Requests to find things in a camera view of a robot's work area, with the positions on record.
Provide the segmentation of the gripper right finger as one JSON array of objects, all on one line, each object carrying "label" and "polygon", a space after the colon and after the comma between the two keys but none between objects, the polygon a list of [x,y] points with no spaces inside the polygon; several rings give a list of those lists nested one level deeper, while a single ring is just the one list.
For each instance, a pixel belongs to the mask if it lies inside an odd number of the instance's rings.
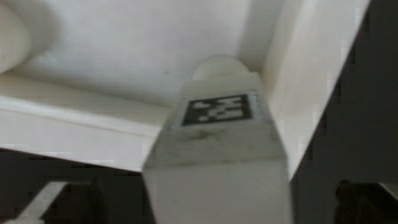
[{"label": "gripper right finger", "polygon": [[398,224],[398,184],[340,182],[335,224]]}]

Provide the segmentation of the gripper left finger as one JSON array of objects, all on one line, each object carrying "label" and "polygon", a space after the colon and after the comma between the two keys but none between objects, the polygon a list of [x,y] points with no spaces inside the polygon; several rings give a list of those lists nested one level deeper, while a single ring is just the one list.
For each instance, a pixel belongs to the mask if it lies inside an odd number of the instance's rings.
[{"label": "gripper left finger", "polygon": [[52,181],[6,224],[109,224],[100,181]]}]

